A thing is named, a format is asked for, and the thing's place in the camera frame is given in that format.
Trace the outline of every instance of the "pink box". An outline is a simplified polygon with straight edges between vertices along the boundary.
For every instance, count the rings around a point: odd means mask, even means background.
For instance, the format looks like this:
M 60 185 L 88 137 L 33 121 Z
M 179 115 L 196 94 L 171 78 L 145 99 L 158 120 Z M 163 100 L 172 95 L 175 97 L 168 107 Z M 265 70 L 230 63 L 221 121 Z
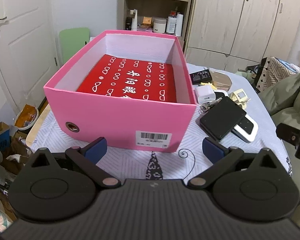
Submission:
M 172 64 L 177 103 L 76 92 L 104 54 Z M 92 142 L 105 137 L 109 146 L 145 151 L 175 152 L 196 108 L 178 38 L 159 33 L 101 33 L 59 69 L 44 92 L 60 128 L 72 138 Z M 153 137 L 154 142 L 146 146 L 144 141 Z

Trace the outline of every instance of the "table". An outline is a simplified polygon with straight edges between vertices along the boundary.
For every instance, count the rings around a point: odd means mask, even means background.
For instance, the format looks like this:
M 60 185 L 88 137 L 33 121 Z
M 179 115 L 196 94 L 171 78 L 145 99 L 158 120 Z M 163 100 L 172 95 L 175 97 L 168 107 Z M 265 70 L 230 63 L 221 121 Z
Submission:
M 189 73 L 206 69 L 192 64 L 187 65 Z M 276 127 L 249 82 L 233 73 L 215 71 L 225 73 L 230 77 L 232 86 L 229 92 L 239 88 L 245 90 L 248 97 L 251 98 L 247 104 L 246 112 L 259 126 L 256 139 L 250 144 L 245 143 L 232 133 L 229 133 L 220 143 L 225 147 L 237 146 L 249 153 L 258 153 L 261 148 L 268 147 L 272 149 L 286 171 L 291 172 L 287 151 L 282 141 L 275 134 Z M 106 155 L 97 163 L 97 166 L 120 180 L 125 178 L 184 179 L 184 182 L 187 183 L 189 179 L 212 165 L 202 153 L 202 140 L 207 135 L 197 125 L 199 116 L 200 108 L 197 106 L 184 138 L 175 153 L 108 147 Z M 32 151 L 36 151 L 39 147 L 48 147 L 51 152 L 63 152 L 71 146 L 84 147 L 88 144 L 87 142 L 74 140 L 65 134 L 60 129 L 49 106 L 33 126 L 26 143 Z

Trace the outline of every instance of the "wardrobe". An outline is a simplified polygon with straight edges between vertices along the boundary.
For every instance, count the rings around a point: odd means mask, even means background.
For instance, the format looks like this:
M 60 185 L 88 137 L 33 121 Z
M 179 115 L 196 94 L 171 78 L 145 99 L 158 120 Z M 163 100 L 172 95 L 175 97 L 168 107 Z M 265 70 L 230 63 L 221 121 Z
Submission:
M 299 21 L 300 0 L 194 0 L 186 60 L 233 73 L 263 57 L 286 60 Z

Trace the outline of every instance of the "yellow toy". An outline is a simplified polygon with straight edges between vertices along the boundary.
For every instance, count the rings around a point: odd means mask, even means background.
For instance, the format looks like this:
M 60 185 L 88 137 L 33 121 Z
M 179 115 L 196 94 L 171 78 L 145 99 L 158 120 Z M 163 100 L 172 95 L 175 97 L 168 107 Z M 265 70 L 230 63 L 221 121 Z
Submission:
M 248 98 L 247 94 L 244 92 L 242 88 L 232 92 L 230 94 L 230 98 L 243 110 L 247 108 L 247 102 L 250 101 L 250 98 Z
M 212 83 L 200 83 L 201 86 L 209 85 L 212 87 L 213 90 L 218 90 Z

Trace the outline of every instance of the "door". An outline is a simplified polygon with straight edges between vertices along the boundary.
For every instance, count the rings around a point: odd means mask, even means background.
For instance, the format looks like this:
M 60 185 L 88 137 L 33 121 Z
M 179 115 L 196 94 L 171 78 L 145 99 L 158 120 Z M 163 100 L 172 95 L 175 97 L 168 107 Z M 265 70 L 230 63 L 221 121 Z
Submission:
M 243 0 L 196 0 L 188 47 L 229 54 Z
M 300 0 L 280 0 L 277 18 L 264 57 L 288 59 L 300 21 Z
M 188 47 L 186 51 L 186 61 L 187 63 L 197 66 L 224 70 L 226 66 L 226 55 L 214 51 Z
M 238 70 L 245 70 L 247 66 L 254 66 L 258 64 L 259 62 L 229 56 L 227 57 L 225 71 L 236 73 Z
M 15 104 L 39 106 L 58 70 L 48 0 L 0 0 L 0 72 Z
M 231 56 L 261 61 L 278 5 L 279 0 L 245 0 Z

